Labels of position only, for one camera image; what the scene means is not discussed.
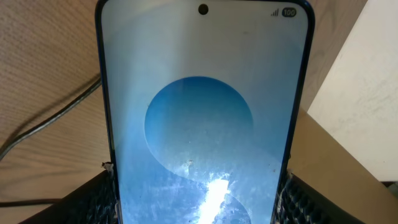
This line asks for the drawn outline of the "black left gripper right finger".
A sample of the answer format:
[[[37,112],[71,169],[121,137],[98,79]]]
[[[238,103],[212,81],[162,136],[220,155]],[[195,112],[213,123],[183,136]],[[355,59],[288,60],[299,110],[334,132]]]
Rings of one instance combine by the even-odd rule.
[[[278,224],[363,224],[290,171],[281,179],[272,222]]]

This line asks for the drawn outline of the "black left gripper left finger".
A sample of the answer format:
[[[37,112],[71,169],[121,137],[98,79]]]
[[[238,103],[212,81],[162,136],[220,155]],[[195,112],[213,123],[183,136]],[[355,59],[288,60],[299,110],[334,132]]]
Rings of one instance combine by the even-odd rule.
[[[114,164],[22,224],[115,224],[118,222]]]

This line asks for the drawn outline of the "blue Galaxy smartphone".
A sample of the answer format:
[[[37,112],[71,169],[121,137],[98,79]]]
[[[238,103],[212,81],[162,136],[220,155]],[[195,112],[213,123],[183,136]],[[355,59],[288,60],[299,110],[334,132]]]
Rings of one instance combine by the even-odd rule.
[[[308,1],[98,1],[121,223],[273,223],[315,29]]]

